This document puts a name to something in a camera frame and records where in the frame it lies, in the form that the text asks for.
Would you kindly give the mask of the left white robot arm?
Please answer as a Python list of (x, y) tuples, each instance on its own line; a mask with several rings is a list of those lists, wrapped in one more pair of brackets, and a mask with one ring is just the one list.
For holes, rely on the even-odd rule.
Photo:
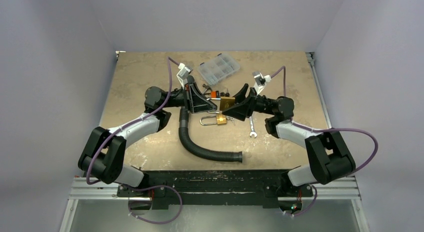
[(149, 87), (145, 92), (145, 111), (126, 124), (105, 129), (97, 127), (91, 132), (77, 166), (86, 172), (88, 184), (91, 176), (106, 184), (126, 184), (136, 196), (144, 196), (149, 183), (140, 169), (124, 164), (126, 149), (142, 138), (157, 133), (168, 124), (171, 113), (166, 107), (183, 107), (190, 112), (214, 111), (217, 105), (197, 87), (193, 76), (179, 89), (165, 91)]

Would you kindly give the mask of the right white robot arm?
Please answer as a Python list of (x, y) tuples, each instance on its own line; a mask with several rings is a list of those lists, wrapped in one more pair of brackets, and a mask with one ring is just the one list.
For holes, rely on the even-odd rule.
[(339, 131), (318, 131), (295, 123), (292, 120), (294, 108), (295, 103), (289, 97), (271, 99), (244, 85), (236, 94), (235, 103), (225, 105), (222, 110), (224, 115), (240, 121), (250, 118), (254, 112), (269, 114), (270, 117), (265, 119), (268, 134), (306, 150), (308, 163), (289, 170), (281, 181), (281, 190), (286, 195), (295, 194), (304, 184), (328, 184), (352, 173), (357, 167)]

